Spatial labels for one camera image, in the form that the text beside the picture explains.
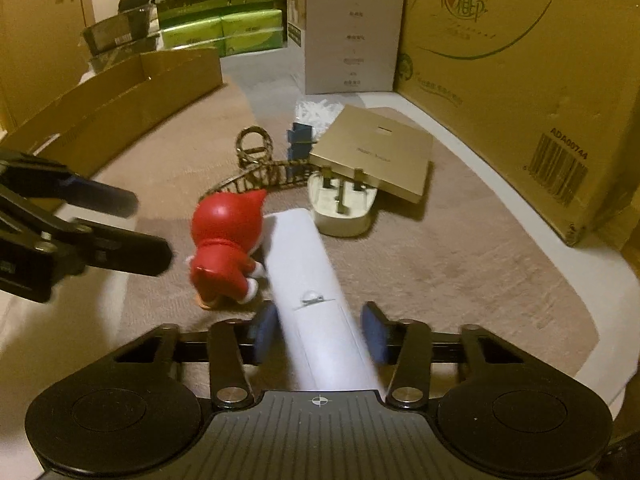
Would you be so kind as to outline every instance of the toy ring loop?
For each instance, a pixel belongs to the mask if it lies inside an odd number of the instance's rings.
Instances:
[[[242,140],[249,134],[258,134],[262,137],[262,146],[244,149]],[[251,164],[264,164],[273,160],[273,141],[264,128],[260,126],[249,126],[242,130],[236,137],[236,154],[238,155],[238,165],[246,168]]]

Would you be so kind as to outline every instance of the black clamp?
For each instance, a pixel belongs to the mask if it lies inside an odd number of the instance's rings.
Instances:
[[[42,479],[294,480],[309,467],[332,479],[595,478],[612,423],[596,393],[479,326],[435,333],[374,303],[362,322],[375,360],[396,366],[385,400],[254,395],[242,367],[263,362],[276,334],[269,301],[207,332],[156,327],[31,403],[24,426]],[[180,382],[189,362],[209,364],[210,399]],[[430,399],[435,362],[457,363],[461,382]]]
[[[163,238],[82,219],[64,221],[28,199],[55,198],[129,217],[130,191],[87,180],[64,164],[0,150],[0,289],[43,303],[52,287],[86,266],[157,276],[173,253]]]

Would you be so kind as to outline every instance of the blue block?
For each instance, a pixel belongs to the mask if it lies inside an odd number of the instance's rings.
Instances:
[[[287,142],[311,142],[313,138],[313,128],[308,124],[293,123],[291,129],[287,130]]]
[[[298,160],[299,158],[309,158],[309,153],[313,145],[309,144],[292,144],[287,148],[287,160]]]

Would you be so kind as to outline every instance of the cardboard flap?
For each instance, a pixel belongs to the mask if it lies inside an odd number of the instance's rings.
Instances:
[[[143,69],[138,57],[119,63],[60,96],[8,134],[0,146],[33,153],[52,136],[71,129],[93,110],[143,80]]]
[[[156,124],[221,84],[215,49],[140,54],[68,92],[1,145],[33,152],[34,143],[45,143],[40,156],[91,176]]]

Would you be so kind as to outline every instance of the crosshair marking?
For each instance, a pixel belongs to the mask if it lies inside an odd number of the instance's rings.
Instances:
[[[316,406],[324,406],[326,403],[331,401],[326,397],[323,397],[322,395],[318,395],[317,397],[311,399],[310,402],[314,403]]]

